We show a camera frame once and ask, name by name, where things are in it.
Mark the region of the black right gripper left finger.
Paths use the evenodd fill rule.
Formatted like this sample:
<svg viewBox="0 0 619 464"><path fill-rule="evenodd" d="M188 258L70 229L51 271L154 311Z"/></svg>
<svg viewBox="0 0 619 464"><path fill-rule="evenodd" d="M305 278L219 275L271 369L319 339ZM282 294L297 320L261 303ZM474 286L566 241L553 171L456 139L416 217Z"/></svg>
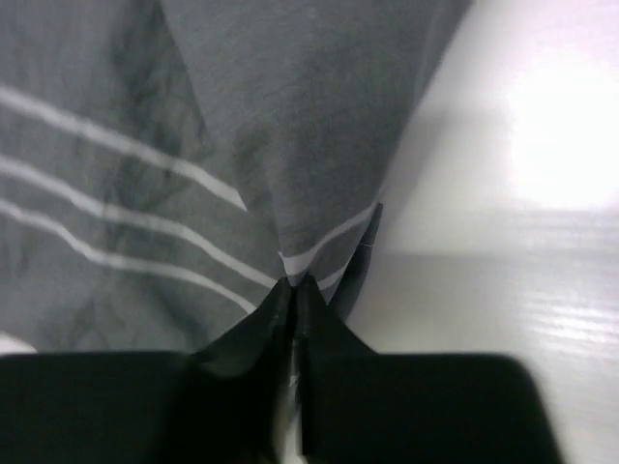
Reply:
<svg viewBox="0 0 619 464"><path fill-rule="evenodd" d="M205 349L9 355L1 360L5 463L247 463L272 456L293 290Z"/></svg>

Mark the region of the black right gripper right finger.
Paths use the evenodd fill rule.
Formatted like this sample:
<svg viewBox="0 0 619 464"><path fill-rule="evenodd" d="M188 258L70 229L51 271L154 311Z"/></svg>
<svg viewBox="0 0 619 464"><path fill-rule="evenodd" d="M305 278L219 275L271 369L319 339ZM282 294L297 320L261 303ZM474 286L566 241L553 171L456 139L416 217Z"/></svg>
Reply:
<svg viewBox="0 0 619 464"><path fill-rule="evenodd" d="M296 291L301 453L309 463L559 463L539 390L497 354L380 354Z"/></svg>

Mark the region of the grey striped cloth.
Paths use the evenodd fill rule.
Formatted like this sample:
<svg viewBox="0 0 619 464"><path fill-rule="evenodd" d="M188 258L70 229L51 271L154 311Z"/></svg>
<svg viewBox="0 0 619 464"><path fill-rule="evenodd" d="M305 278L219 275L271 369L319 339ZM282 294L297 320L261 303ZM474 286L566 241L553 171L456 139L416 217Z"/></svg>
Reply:
<svg viewBox="0 0 619 464"><path fill-rule="evenodd" d="M1 333L194 351L275 283L351 311L465 1L5 1Z"/></svg>

